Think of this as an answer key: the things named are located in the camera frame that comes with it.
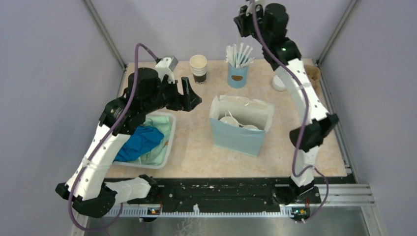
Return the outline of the light blue paper bag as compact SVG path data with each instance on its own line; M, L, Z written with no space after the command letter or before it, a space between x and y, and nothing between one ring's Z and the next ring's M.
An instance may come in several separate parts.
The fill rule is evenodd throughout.
M241 96L216 96L209 112L213 145L258 156L270 130L274 106Z

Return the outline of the stack of paper cups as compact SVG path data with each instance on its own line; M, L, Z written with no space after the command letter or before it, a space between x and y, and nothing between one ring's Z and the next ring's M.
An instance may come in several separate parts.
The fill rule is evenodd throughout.
M204 84L207 79L208 60L203 55L194 55L189 60L194 81L197 84Z

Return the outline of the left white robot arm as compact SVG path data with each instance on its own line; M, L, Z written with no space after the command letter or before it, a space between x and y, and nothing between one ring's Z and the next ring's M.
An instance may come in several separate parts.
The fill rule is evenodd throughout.
M157 183L147 175L119 182L105 182L117 153L146 116L159 109L192 111L202 102L187 77L181 78L183 92L167 75L141 67L129 76L122 96L108 102L99 118L94 139L74 175L56 186L56 193L68 200L69 210L101 218L120 203L157 199Z

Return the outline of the single straw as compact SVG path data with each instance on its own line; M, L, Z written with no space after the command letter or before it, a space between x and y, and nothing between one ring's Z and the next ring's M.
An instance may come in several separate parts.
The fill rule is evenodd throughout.
M240 55L241 55L240 50L241 50L241 36L238 33L237 43L236 43L236 59L235 59L235 67L236 68L239 68L239 65L240 65L240 62L239 62Z

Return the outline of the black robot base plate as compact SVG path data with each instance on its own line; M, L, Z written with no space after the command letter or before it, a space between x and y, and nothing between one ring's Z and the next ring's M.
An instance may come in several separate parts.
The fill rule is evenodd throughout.
M198 206L202 213L278 212L280 205L319 204L318 187L309 184L299 189L289 177L253 178L156 178L144 199L129 204L162 205L163 213L191 212Z

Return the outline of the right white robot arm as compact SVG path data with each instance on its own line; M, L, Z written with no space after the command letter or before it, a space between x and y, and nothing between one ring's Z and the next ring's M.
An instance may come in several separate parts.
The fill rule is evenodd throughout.
M264 59L289 92L300 117L300 127L289 133L295 147L289 198L301 203L314 185L314 165L325 137L339 122L319 100L304 69L301 53L287 36L289 15L279 3L265 5L250 0L239 9L234 22L242 37L252 36L262 45Z

